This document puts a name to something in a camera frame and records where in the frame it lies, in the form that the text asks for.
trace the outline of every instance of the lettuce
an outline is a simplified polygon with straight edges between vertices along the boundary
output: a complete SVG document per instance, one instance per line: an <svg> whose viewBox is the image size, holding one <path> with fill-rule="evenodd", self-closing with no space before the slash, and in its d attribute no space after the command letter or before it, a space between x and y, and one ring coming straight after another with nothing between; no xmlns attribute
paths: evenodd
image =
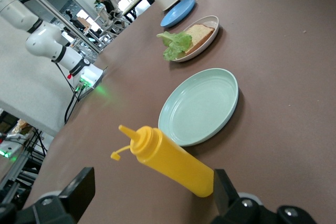
<svg viewBox="0 0 336 224"><path fill-rule="evenodd" d="M158 34L157 37L162 38L163 44L168 47L165 52L163 52L163 59L165 60L174 60L184 57L184 51L189 49L192 41L191 35L184 31L178 34L170 34L165 31L162 34Z"/></svg>

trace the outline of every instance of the screw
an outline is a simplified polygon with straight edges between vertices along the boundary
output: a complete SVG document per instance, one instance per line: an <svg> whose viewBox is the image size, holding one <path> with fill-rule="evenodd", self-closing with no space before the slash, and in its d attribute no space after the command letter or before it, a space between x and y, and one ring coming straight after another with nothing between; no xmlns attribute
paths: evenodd
<svg viewBox="0 0 336 224"><path fill-rule="evenodd" d="M244 205L244 207L251 207L251 206L253 206L253 203L252 203L252 201L250 199L243 199L243 201L241 203Z"/></svg>
<svg viewBox="0 0 336 224"><path fill-rule="evenodd" d="M44 200L41 202L41 204L42 204L43 206L45 206L45 205L50 204L52 201L53 201L52 198L46 198L46 199L44 199Z"/></svg>
<svg viewBox="0 0 336 224"><path fill-rule="evenodd" d="M298 212L294 208L286 208L285 209L285 213L288 216L293 216L293 217L297 217L298 216Z"/></svg>

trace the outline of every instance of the blue plate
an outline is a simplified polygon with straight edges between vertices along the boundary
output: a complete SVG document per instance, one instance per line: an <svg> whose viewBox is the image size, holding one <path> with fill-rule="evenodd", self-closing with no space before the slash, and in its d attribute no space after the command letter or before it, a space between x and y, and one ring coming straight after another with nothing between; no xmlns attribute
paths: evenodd
<svg viewBox="0 0 336 224"><path fill-rule="evenodd" d="M182 82L165 102L159 129L179 146L199 144L215 135L236 109L238 83L221 68L203 70Z"/></svg>
<svg viewBox="0 0 336 224"><path fill-rule="evenodd" d="M171 27L183 20L193 9L195 0L182 0L175 5L161 21L162 27Z"/></svg>

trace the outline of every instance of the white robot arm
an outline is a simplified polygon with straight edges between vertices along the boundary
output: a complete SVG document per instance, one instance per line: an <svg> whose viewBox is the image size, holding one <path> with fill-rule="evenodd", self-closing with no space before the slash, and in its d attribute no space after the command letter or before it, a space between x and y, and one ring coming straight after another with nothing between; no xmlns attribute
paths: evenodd
<svg viewBox="0 0 336 224"><path fill-rule="evenodd" d="M26 40L27 50L36 56L44 56L59 63L69 70L74 78L74 85L83 85L83 94L93 89L102 79L103 70L83 59L71 47L62 46L61 30L33 14L19 0L0 0L0 16L17 29L31 35Z"/></svg>

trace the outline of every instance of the green plate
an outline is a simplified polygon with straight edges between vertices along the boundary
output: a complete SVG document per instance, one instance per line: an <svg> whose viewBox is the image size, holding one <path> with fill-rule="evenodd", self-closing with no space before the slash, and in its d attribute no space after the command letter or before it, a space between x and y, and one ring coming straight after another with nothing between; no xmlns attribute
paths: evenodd
<svg viewBox="0 0 336 224"><path fill-rule="evenodd" d="M182 82L165 102L159 129L179 146L199 144L215 135L232 116L238 83L225 69L203 70Z"/></svg>

